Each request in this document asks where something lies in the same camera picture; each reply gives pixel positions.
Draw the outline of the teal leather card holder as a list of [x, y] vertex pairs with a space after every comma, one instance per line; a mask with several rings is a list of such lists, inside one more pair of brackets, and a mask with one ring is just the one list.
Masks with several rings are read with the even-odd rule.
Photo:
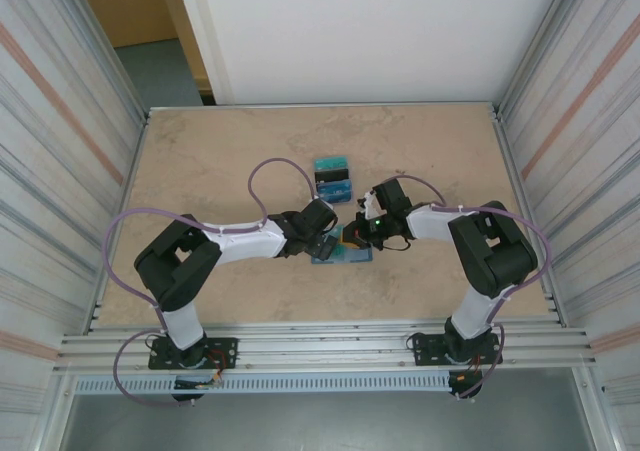
[[311, 258], [311, 263], [317, 264], [355, 264], [365, 263], [373, 260], [373, 252], [371, 248], [354, 249], [349, 247], [345, 252], [336, 252], [333, 250], [327, 261], [315, 261]]

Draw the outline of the stack of teal blue cards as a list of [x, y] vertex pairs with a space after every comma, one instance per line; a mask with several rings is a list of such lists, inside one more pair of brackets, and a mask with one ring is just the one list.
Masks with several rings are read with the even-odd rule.
[[353, 184], [346, 156], [314, 160], [314, 180], [318, 196], [330, 204], [352, 200]]

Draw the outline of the blue plastic card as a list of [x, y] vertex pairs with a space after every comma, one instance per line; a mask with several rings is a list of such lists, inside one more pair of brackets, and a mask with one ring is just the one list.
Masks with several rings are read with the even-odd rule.
[[316, 184], [318, 196], [330, 204], [347, 203], [352, 200], [352, 182], [348, 181]]

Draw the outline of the wooden door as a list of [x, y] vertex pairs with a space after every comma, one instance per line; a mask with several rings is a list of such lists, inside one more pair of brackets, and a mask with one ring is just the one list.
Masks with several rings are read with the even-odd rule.
[[216, 104], [183, 0], [87, 0], [148, 107]]

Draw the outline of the aluminium extrusion rail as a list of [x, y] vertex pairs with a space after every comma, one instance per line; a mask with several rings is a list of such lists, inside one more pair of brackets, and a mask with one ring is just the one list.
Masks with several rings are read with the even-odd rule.
[[[218, 324], [211, 337], [239, 341], [238, 373], [312, 371], [405, 371], [414, 359], [406, 340], [436, 334], [441, 320], [280, 322]], [[566, 328], [552, 315], [508, 318], [503, 366], [506, 369], [592, 366], [595, 354], [584, 330]], [[106, 326], [84, 336], [66, 336], [53, 370], [57, 374], [106, 374], [115, 359], [124, 374], [147, 372], [149, 350], [143, 339], [124, 342], [138, 327]]]

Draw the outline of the aluminium table border frame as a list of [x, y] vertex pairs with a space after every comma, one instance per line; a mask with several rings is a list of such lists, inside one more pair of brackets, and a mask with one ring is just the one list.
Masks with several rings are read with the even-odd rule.
[[[165, 211], [229, 224], [299, 210], [314, 160], [336, 155], [356, 196], [400, 175], [415, 203], [519, 209], [485, 104], [154, 110], [98, 325], [157, 325], [133, 262], [166, 227]], [[368, 263], [314, 265], [301, 254], [226, 264], [196, 307], [206, 324], [445, 318], [467, 286], [454, 247], [421, 240]]]

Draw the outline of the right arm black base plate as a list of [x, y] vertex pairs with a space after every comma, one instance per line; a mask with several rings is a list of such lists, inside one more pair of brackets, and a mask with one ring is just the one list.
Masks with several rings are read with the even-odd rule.
[[455, 333], [415, 333], [408, 338], [408, 344], [416, 366], [489, 365], [503, 361], [499, 337], [491, 331], [469, 340]]

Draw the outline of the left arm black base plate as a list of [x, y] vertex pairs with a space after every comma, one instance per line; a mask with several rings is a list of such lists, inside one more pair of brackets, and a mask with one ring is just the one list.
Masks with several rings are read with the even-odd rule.
[[151, 341], [148, 368], [151, 370], [234, 369], [238, 357], [236, 338], [203, 337], [180, 350], [169, 337]]

